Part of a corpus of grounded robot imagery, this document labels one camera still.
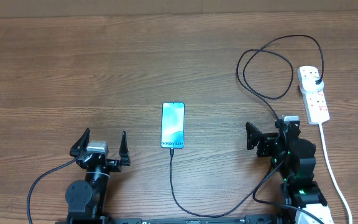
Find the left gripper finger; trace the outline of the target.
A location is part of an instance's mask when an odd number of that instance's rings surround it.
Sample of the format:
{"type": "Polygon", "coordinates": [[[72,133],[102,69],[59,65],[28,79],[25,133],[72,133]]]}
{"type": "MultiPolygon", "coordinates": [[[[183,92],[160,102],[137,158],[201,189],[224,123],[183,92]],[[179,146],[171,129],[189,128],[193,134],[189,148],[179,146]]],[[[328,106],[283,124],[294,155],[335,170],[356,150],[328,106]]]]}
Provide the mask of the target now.
{"type": "Polygon", "coordinates": [[[70,156],[71,157],[78,157],[82,151],[86,150],[86,147],[90,140],[90,129],[86,128],[83,135],[77,140],[76,143],[70,149],[70,156]]]}
{"type": "Polygon", "coordinates": [[[130,166],[131,165],[131,159],[130,159],[129,150],[127,147],[127,138],[126,138],[125,131],[122,132],[119,156],[120,156],[120,165],[122,165],[122,166],[130,166]]]}

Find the blue Galaxy smartphone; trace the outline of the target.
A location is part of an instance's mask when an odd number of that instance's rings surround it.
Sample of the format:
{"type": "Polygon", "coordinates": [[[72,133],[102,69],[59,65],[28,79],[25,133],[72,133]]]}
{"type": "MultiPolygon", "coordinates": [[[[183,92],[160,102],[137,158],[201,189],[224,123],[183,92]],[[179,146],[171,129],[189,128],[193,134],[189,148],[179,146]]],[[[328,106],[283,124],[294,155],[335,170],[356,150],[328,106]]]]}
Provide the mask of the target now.
{"type": "Polygon", "coordinates": [[[161,148],[182,149],[185,145],[185,104],[162,104],[161,148]]]}

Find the white power strip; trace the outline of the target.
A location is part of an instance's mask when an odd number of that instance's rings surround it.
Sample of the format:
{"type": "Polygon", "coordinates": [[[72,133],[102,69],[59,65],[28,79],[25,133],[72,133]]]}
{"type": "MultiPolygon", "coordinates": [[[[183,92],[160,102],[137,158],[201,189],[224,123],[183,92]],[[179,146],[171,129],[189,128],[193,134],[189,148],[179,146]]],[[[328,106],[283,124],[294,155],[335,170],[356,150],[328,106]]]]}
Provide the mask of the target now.
{"type": "MultiPolygon", "coordinates": [[[[298,69],[299,82],[301,78],[311,77],[315,77],[315,79],[320,79],[320,75],[316,67],[302,66],[298,69]]],[[[323,90],[310,94],[302,94],[302,96],[309,124],[319,125],[330,120],[329,111],[323,90]]]]}

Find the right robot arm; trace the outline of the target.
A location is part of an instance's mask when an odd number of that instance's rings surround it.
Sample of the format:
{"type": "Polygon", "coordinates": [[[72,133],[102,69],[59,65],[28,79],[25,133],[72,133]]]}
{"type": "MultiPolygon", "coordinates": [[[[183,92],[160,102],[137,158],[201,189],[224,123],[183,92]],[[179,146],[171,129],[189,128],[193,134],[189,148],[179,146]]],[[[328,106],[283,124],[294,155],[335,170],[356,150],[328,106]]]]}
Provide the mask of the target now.
{"type": "Polygon", "coordinates": [[[300,138],[297,116],[283,116],[275,121],[276,133],[263,133],[252,123],[246,123],[247,149],[257,148],[258,157],[269,157],[271,168],[256,186],[252,198],[259,203],[280,208],[278,214],[246,215],[246,223],[332,223],[328,203],[314,181],[316,145],[300,138]],[[278,172],[283,202],[268,202],[256,198],[256,193],[278,172]]]}

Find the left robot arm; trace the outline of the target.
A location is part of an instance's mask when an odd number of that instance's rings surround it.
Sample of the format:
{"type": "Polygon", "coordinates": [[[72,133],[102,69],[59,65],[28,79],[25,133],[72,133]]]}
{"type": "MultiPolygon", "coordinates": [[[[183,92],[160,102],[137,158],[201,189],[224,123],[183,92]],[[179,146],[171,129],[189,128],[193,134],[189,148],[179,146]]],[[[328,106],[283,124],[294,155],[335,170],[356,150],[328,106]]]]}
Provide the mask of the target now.
{"type": "Polygon", "coordinates": [[[65,193],[68,204],[67,223],[112,223],[104,212],[110,173],[121,172],[131,164],[127,148],[126,132],[122,132],[119,159],[108,158],[108,144],[105,141],[91,141],[90,130],[71,147],[70,155],[76,164],[86,171],[83,180],[72,182],[65,193]]]}

